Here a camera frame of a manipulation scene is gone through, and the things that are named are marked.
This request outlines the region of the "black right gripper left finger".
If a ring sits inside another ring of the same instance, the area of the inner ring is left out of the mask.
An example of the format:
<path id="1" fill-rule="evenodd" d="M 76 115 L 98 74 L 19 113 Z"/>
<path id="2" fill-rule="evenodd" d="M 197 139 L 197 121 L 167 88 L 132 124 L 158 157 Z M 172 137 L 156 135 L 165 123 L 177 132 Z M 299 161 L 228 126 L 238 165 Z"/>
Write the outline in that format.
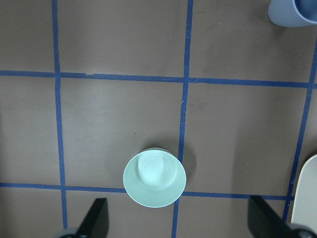
<path id="1" fill-rule="evenodd" d="M 96 198 L 79 226 L 76 238 L 106 238 L 109 231 L 107 198 Z"/>

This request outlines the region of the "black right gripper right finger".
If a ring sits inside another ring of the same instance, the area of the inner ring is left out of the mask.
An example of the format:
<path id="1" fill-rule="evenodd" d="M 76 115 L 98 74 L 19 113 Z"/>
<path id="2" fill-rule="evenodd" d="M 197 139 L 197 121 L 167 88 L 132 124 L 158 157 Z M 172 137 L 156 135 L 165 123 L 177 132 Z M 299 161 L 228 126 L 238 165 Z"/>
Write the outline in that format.
<path id="1" fill-rule="evenodd" d="M 254 238 L 296 238 L 297 232 L 257 195 L 248 200 L 248 228 Z"/>

